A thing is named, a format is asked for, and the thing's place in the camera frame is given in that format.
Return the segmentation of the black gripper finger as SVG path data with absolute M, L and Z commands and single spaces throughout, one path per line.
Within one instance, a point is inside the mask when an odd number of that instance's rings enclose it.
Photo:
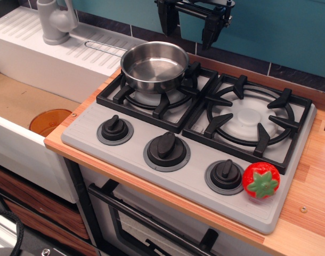
M 207 17 L 202 31 L 202 50 L 208 50 L 217 41 L 221 30 L 224 27 L 224 20 L 220 17 Z
M 170 36 L 179 23 L 176 2 L 158 2 L 158 15 L 162 32 L 165 36 Z

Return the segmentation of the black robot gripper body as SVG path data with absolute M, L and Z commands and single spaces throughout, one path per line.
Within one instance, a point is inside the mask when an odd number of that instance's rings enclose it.
M 235 7 L 235 1 L 155 1 L 176 2 L 178 13 L 191 15 L 205 20 L 207 17 L 220 17 L 224 20 L 224 27 L 231 23 L 231 10 Z

